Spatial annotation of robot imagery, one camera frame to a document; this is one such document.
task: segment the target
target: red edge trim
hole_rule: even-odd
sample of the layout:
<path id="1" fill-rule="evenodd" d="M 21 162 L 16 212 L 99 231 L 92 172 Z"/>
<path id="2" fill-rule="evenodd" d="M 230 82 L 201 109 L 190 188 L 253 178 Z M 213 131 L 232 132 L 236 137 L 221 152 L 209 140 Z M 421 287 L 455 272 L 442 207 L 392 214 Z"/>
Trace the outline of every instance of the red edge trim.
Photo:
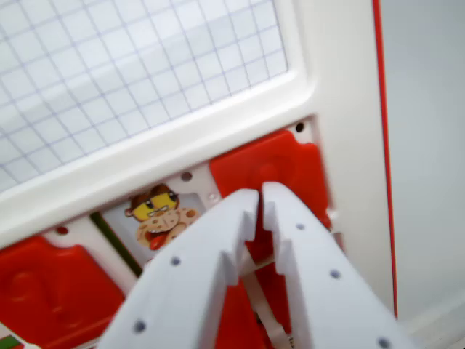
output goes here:
<path id="1" fill-rule="evenodd" d="M 381 24 L 381 4 L 379 0 L 373 0 L 373 14 L 376 32 L 376 51 L 378 52 L 379 97 L 381 99 L 384 162 L 386 164 L 387 204 L 389 208 L 389 230 L 391 233 L 392 292 L 394 295 L 394 314 L 397 318 L 397 273 L 395 265 L 394 216 L 392 215 L 391 163 L 389 156 L 389 133 L 387 129 L 386 76 L 384 75 L 383 30 Z"/>

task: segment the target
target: hole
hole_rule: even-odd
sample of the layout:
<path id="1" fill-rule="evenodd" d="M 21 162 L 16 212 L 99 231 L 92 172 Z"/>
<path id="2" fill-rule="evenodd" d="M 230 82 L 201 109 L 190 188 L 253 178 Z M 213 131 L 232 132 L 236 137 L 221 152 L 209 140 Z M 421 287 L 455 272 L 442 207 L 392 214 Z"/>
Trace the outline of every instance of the hole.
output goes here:
<path id="1" fill-rule="evenodd" d="M 378 344 L 381 348 L 390 348 L 391 342 L 387 338 L 379 338 Z"/>
<path id="2" fill-rule="evenodd" d="M 66 228 L 66 227 L 58 227 L 57 229 L 55 229 L 55 231 L 59 235 L 66 235 L 69 232 L 68 228 Z"/>
<path id="3" fill-rule="evenodd" d="M 189 182 L 191 179 L 192 179 L 192 173 L 190 172 L 184 172 L 181 174 L 181 179 L 184 181 L 184 182 Z"/>
<path id="4" fill-rule="evenodd" d="M 304 123 L 303 122 L 299 122 L 297 125 L 296 125 L 296 131 L 298 133 L 302 132 L 304 130 Z"/>
<path id="5" fill-rule="evenodd" d="M 137 320 L 134 324 L 134 332 L 141 333 L 145 331 L 145 322 L 142 320 Z"/>
<path id="6" fill-rule="evenodd" d="M 341 278 L 341 273 L 336 269 L 332 270 L 329 275 L 331 275 L 331 278 Z"/>
<path id="7" fill-rule="evenodd" d="M 179 257 L 174 256 L 171 259 L 171 263 L 172 263 L 172 265 L 179 265 L 179 264 L 181 264 L 181 260 L 179 259 Z"/>

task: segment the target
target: white wall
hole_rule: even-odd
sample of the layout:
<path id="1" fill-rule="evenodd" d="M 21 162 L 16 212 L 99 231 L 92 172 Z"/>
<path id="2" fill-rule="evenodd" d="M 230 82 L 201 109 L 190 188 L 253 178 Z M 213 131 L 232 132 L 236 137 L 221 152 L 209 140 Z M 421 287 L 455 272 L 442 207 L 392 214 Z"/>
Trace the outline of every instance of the white wall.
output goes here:
<path id="1" fill-rule="evenodd" d="M 399 319 L 419 324 L 465 292 L 465 1 L 381 8 Z"/>

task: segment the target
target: green strip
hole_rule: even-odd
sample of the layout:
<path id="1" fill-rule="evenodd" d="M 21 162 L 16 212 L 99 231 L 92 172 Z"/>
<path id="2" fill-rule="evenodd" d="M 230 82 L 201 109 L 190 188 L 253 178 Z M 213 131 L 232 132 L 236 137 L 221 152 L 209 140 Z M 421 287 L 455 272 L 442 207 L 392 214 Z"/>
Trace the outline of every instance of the green strip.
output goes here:
<path id="1" fill-rule="evenodd" d="M 12 335 L 0 339 L 0 349 L 11 349 L 17 345 L 21 345 L 21 343 Z"/>
<path id="2" fill-rule="evenodd" d="M 113 245 L 115 250 L 119 253 L 124 262 L 131 268 L 131 270 L 136 274 L 137 277 L 142 273 L 142 268 L 137 264 L 136 260 L 131 256 L 127 248 L 121 243 L 117 235 L 110 226 L 103 219 L 102 215 L 99 212 L 92 213 L 90 219 L 94 224 L 100 229 L 102 234 L 107 238 L 110 244 Z"/>

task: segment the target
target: cartoon face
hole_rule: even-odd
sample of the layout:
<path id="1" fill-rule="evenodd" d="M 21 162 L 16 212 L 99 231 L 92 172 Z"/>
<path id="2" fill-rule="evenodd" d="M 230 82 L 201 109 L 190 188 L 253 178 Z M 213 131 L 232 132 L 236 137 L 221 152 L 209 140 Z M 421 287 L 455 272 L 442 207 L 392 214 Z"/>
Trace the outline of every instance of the cartoon face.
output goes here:
<path id="1" fill-rule="evenodd" d="M 136 240 L 149 249 L 160 249 L 173 241 L 199 216 L 195 209 L 188 208 L 157 212 L 154 217 L 140 223 L 136 231 Z"/>
<path id="2" fill-rule="evenodd" d="M 131 208 L 125 211 L 127 217 L 134 217 L 144 222 L 155 216 L 158 212 L 176 209 L 179 206 L 177 194 L 167 185 L 160 184 L 153 187 L 148 193 L 136 195 L 131 200 Z"/>

